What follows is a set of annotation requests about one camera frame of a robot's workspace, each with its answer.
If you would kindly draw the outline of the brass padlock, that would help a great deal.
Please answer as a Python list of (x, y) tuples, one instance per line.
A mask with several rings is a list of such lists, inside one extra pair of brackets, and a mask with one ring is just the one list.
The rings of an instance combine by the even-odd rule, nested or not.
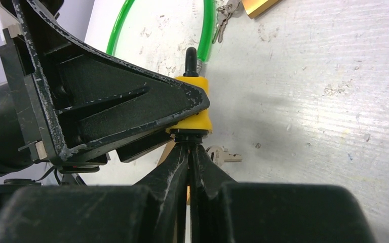
[(279, 1), (280, 0), (241, 0), (244, 10), (250, 19), (258, 17)]
[[(172, 149), (174, 148), (175, 146), (175, 142), (174, 141), (170, 141), (168, 142), (165, 147), (164, 147), (164, 150), (162, 152), (162, 155), (157, 163), (157, 167), (159, 165), (161, 165), (166, 159), (167, 157), (169, 156), (170, 152), (172, 151)], [(190, 186), (188, 185), (187, 186), (187, 190), (186, 190), (186, 204), (187, 205), (190, 205)]]

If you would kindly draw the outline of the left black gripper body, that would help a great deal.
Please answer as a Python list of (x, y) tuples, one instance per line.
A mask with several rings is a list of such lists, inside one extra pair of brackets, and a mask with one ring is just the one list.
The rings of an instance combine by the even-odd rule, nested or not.
[(5, 1), (21, 32), (0, 50), (20, 124), (20, 153), (63, 173), (91, 173), (107, 164), (110, 132), (96, 135), (91, 119), (111, 109), (106, 55), (64, 30), (48, 10), (53, 2)]

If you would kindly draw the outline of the yellow black padlock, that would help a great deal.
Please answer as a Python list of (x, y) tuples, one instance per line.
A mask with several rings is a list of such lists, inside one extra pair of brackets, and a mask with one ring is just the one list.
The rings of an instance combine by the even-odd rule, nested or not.
[(184, 84), (185, 94), (191, 104), (197, 106), (193, 115), (184, 118), (176, 125), (167, 129), (176, 143), (202, 143), (203, 139), (212, 134), (212, 122), (208, 114), (210, 101), (208, 98), (209, 82), (200, 76), (197, 70), (197, 50), (189, 47), (185, 53), (185, 67), (182, 76), (176, 79)]

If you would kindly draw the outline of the padlock keys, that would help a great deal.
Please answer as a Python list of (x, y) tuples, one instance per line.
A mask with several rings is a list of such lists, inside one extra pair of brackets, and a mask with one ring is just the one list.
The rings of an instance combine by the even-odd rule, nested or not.
[(226, 25), (233, 13), (238, 9), (240, 3), (241, 0), (229, 0), (225, 5), (217, 8), (217, 26), (212, 38), (212, 44), (222, 43)]
[(225, 163), (238, 163), (243, 160), (243, 157), (240, 154), (229, 153), (227, 149), (213, 145), (206, 149), (211, 161), (221, 167)]

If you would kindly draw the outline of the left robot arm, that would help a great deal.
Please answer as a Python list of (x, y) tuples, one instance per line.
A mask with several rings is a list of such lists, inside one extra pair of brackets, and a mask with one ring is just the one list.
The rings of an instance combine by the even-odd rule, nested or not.
[(200, 87), (84, 43), (56, 21), (63, 1), (0, 1), (12, 19), (0, 58), (0, 177), (50, 162), (90, 173), (119, 151), (130, 161), (170, 140), (167, 129), (206, 110)]

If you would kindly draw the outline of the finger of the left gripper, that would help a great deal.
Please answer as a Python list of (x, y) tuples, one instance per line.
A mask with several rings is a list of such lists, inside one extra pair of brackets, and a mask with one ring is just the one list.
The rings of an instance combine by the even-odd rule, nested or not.
[(188, 100), (182, 82), (104, 54), (100, 71), (107, 78), (111, 109), (91, 122), (100, 125), (96, 135), (110, 132), (109, 151), (166, 131), (196, 112), (197, 106)]
[(165, 130), (157, 131), (116, 149), (120, 162), (130, 163), (171, 141)]

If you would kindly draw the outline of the green cable lock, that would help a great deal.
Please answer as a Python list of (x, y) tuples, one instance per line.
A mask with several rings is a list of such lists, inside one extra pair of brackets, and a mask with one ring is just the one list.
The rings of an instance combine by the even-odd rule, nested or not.
[[(111, 29), (111, 33), (108, 39), (106, 53), (114, 56), (120, 33), (127, 15), (135, 1), (127, 0), (124, 1)], [(214, 13), (215, 13), (214, 1), (205, 0), (203, 1), (203, 24), (200, 41), (197, 48), (197, 72), (200, 73), (203, 64), (208, 60), (210, 56), (210, 48), (212, 45), (212, 35), (214, 29)]]

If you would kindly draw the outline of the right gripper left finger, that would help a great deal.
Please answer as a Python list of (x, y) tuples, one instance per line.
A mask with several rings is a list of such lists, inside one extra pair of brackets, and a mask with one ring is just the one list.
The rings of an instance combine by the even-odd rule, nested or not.
[(0, 242), (184, 242), (188, 146), (132, 186), (27, 186), (0, 212)]

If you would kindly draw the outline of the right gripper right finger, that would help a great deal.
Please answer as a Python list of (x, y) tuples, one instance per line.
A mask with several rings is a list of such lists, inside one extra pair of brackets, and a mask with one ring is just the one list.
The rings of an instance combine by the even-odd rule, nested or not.
[(375, 242), (343, 187), (237, 182), (201, 145), (189, 149), (189, 172), (192, 242)]

